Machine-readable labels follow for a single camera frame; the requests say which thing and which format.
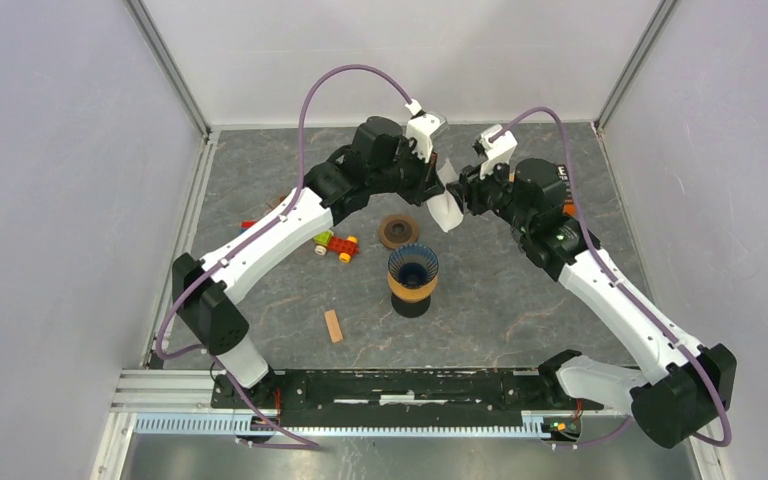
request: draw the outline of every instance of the concrete floor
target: concrete floor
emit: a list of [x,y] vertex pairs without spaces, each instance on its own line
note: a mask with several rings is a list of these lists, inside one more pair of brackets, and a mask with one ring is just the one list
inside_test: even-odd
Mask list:
[[[456,170],[477,163],[471,144],[486,126],[454,125],[435,147]],[[621,202],[599,143],[588,124],[571,124],[573,158],[584,214],[617,265],[645,291]],[[349,143],[353,128],[311,129],[307,158],[323,161]],[[514,129],[514,163],[528,156],[557,163],[563,152],[554,125]],[[257,220],[267,202],[286,194],[297,172],[296,130],[222,132],[210,173],[194,256],[234,238],[240,222]],[[409,214],[419,222],[419,241],[440,260],[440,283],[428,313],[406,319],[392,310],[386,280],[389,251],[377,238],[382,218]],[[467,217],[448,234],[425,207],[396,195],[375,197],[334,228],[354,235],[361,253],[349,264],[314,254],[304,246],[268,273],[239,305],[255,344],[274,368],[407,368],[423,366],[536,366],[573,348],[600,360],[631,364],[611,332],[577,298],[535,268],[520,253],[509,227],[492,214]],[[323,314],[335,309],[344,341],[332,344]],[[194,337],[178,322],[170,348]],[[166,368],[207,368],[199,355],[169,361]]]

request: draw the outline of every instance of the gray floor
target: gray floor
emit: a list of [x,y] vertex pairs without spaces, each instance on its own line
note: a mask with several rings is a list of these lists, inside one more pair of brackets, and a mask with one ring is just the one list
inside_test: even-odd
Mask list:
[[[476,163],[471,144],[479,125],[450,126],[435,146],[456,170]],[[309,164],[349,143],[354,129],[308,132]],[[526,124],[514,133],[515,160],[536,156],[562,162],[555,127]],[[588,223],[617,265],[644,288],[617,192],[597,139],[587,124],[570,125],[582,205]],[[286,194],[297,169],[296,130],[226,131],[219,137],[193,254],[224,245],[243,220],[257,220],[267,202]],[[440,259],[440,284],[429,312],[418,319],[394,314],[389,301],[389,251],[377,240],[378,224],[391,214],[410,214],[420,224],[420,242]],[[536,366],[573,348],[601,361],[630,364],[610,331],[578,299],[533,267],[515,247],[508,226],[493,216],[468,217],[450,232],[436,227],[425,207],[395,195],[374,198],[369,207],[334,228],[360,239],[350,263],[319,257],[313,244],[299,248],[268,273],[239,307],[251,323],[255,344],[275,368]],[[332,344],[323,313],[335,309],[345,340]],[[172,348],[192,335],[180,323]],[[207,368],[199,355],[166,368]]]
[[[584,435],[616,428],[586,419]],[[250,450],[228,437],[137,435],[123,479],[587,479],[692,480],[699,473],[686,443],[665,450],[633,426],[616,440],[552,453],[530,439],[319,438],[321,452]]]

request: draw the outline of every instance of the red object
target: red object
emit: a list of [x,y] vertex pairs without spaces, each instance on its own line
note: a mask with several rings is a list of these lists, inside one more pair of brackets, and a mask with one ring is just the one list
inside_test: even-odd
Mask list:
[[339,237],[331,237],[331,240],[328,240],[328,245],[325,248],[332,252],[337,252],[338,254],[348,253],[351,256],[360,253],[357,243]]

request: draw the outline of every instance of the white panel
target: white panel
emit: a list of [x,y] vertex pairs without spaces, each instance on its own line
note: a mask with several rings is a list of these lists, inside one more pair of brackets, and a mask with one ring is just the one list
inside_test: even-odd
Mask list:
[[768,2],[681,2],[607,148],[659,305],[737,355],[731,470],[768,478]]
[[[346,63],[383,69],[452,122],[509,120],[540,104],[591,120],[658,0],[146,4],[208,121],[294,125],[313,82]],[[382,80],[340,76],[320,89],[312,123],[405,117]]]
[[0,479],[88,478],[199,143],[123,2],[0,2]]

